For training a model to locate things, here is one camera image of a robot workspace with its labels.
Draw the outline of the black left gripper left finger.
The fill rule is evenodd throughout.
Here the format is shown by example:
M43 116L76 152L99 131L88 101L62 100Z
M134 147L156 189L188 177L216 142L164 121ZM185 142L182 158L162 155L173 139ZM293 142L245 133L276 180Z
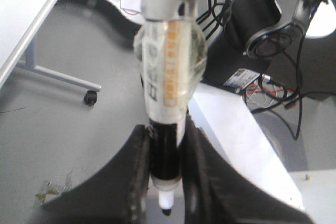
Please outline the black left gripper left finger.
M145 223L149 160L148 131L136 125L102 169L42 204L30 223Z

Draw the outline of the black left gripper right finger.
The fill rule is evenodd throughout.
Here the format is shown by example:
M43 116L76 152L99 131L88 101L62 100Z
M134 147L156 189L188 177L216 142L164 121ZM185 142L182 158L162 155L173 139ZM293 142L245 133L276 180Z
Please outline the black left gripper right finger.
M190 116L181 142L185 223L312 223L253 185L213 148Z

